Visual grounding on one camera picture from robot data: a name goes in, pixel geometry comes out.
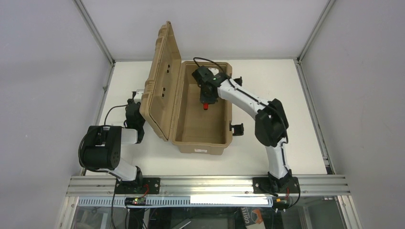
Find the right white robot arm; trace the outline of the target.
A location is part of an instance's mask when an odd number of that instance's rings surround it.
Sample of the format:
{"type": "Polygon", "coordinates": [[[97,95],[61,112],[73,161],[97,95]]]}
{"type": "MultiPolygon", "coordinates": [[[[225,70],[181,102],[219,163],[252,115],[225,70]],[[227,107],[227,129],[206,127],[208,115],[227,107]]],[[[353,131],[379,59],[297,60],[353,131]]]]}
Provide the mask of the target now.
{"type": "Polygon", "coordinates": [[[253,118],[255,136],[265,146],[268,157],[268,189],[272,193],[285,189],[293,176],[285,152],[289,124],[281,101],[269,101],[256,96],[242,86],[242,79],[233,79],[224,72],[213,74],[206,66],[198,67],[192,76],[201,89],[200,102],[204,109],[221,98],[253,118]]]}

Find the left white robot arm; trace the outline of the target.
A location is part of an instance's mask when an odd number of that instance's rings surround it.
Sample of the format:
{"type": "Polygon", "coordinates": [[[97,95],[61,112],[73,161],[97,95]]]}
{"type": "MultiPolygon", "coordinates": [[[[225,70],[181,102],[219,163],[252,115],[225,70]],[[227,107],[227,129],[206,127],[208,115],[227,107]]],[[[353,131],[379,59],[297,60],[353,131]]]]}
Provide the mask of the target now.
{"type": "Polygon", "coordinates": [[[89,126],[78,147],[80,166],[95,173],[109,173],[122,182],[142,185],[141,169],[121,157],[123,145],[140,144],[144,138],[146,120],[140,107],[140,100],[128,99],[125,105],[111,107],[102,125],[89,126]],[[126,117],[123,125],[108,125],[111,111],[121,107],[125,109],[126,117]]]}

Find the black bin latch rear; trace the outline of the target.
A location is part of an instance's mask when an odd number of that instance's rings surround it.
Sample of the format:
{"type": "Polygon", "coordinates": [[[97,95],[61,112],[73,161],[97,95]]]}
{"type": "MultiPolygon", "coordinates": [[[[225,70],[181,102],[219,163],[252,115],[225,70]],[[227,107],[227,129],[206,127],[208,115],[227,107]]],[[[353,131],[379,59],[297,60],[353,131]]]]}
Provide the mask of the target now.
{"type": "Polygon", "coordinates": [[[242,83],[243,83],[242,77],[234,78],[234,81],[235,81],[235,83],[238,84],[239,86],[242,86],[242,83]]]}

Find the black bin latch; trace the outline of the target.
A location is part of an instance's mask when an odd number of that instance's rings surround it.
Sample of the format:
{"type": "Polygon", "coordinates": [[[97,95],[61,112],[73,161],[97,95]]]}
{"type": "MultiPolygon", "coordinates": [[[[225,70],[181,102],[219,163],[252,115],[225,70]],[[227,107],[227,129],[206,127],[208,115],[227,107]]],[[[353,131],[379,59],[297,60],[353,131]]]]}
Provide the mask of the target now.
{"type": "Polygon", "coordinates": [[[243,83],[242,77],[234,78],[234,81],[235,81],[235,83],[238,84],[239,86],[242,86],[242,83],[243,83]]]}
{"type": "Polygon", "coordinates": [[[238,125],[229,125],[229,129],[232,132],[232,136],[243,136],[244,135],[244,124],[238,124],[238,125]]]}

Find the tan plastic bin with lid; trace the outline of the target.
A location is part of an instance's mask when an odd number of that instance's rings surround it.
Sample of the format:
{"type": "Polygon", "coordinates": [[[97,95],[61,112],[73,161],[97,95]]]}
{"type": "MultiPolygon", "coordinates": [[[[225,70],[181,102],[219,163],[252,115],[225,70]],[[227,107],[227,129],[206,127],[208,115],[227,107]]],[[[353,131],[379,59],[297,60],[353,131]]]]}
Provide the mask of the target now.
{"type": "Polygon", "coordinates": [[[158,32],[155,53],[145,81],[140,114],[155,134],[181,153],[221,155],[232,142],[232,104],[218,98],[203,109],[200,87],[192,76],[199,66],[232,73],[227,62],[183,61],[170,21],[158,32]]]}

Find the black bin latch front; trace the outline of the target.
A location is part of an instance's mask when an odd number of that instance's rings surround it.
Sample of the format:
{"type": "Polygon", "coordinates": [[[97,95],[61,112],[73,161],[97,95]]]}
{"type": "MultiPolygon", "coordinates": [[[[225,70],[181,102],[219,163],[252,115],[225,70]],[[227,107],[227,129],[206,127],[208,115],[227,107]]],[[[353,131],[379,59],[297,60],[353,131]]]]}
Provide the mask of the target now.
{"type": "Polygon", "coordinates": [[[244,135],[244,124],[238,124],[238,125],[229,125],[229,129],[232,132],[232,136],[243,136],[244,135]]]}

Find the small green circuit board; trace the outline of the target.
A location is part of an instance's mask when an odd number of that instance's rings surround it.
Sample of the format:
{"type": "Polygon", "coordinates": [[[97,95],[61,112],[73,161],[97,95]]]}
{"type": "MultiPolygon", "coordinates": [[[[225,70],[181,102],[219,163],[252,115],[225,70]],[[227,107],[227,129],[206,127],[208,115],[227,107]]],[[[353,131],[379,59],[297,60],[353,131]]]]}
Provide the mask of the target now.
{"type": "Polygon", "coordinates": [[[131,205],[131,206],[145,206],[146,205],[146,198],[126,198],[124,203],[125,205],[131,205]]]}

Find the coffee labelled box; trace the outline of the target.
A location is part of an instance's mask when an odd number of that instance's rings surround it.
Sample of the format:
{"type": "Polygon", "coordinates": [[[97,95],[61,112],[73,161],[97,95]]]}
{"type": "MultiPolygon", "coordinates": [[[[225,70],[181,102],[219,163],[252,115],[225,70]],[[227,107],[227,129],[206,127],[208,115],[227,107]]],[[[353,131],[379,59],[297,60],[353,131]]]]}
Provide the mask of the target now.
{"type": "Polygon", "coordinates": [[[241,207],[240,211],[242,213],[242,218],[245,226],[261,224],[263,222],[261,208],[241,207]]]}

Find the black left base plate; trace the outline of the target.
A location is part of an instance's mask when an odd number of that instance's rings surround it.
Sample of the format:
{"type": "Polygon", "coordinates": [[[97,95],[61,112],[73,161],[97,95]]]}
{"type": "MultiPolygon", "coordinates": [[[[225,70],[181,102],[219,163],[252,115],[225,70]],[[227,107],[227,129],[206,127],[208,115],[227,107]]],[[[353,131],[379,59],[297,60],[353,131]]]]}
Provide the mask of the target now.
{"type": "Polygon", "coordinates": [[[160,182],[159,177],[146,177],[142,179],[141,183],[137,181],[117,181],[114,193],[125,195],[159,194],[160,182]]]}

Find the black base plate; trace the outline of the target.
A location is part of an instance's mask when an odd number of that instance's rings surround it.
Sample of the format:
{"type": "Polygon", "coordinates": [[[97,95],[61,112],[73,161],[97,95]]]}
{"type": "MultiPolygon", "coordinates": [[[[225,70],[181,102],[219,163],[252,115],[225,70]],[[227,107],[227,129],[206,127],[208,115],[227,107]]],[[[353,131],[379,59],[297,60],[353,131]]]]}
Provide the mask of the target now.
{"type": "Polygon", "coordinates": [[[159,194],[160,182],[159,177],[146,177],[142,179],[141,183],[137,181],[117,181],[114,193],[125,195],[159,194]]]}
{"type": "Polygon", "coordinates": [[[278,186],[276,183],[271,183],[269,177],[253,177],[252,187],[254,194],[298,194],[300,193],[298,179],[293,177],[285,182],[283,185],[278,186]]]}

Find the aluminium mounting rail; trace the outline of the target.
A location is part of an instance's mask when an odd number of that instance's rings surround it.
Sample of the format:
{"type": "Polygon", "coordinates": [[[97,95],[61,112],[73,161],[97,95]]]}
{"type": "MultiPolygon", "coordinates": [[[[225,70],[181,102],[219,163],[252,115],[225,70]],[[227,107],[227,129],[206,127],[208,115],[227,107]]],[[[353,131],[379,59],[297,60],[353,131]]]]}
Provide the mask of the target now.
{"type": "MultiPolygon", "coordinates": [[[[160,193],[147,194],[155,197],[186,197],[192,195],[259,196],[254,194],[252,176],[160,176],[160,193]]],[[[349,196],[350,189],[343,175],[298,175],[300,194],[303,197],[349,196]]],[[[66,196],[107,197],[114,193],[116,179],[112,176],[71,177],[66,196]]],[[[119,196],[135,197],[141,195],[119,196]]]]}

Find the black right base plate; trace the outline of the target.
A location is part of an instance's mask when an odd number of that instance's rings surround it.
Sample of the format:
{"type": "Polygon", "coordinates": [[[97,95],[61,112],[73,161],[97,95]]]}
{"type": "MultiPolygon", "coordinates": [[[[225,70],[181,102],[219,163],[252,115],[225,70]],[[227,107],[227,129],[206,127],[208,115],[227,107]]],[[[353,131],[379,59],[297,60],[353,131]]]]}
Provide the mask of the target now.
{"type": "Polygon", "coordinates": [[[254,194],[298,194],[300,193],[298,179],[293,177],[285,182],[283,185],[278,186],[276,183],[271,183],[269,177],[253,177],[252,187],[254,194]]]}

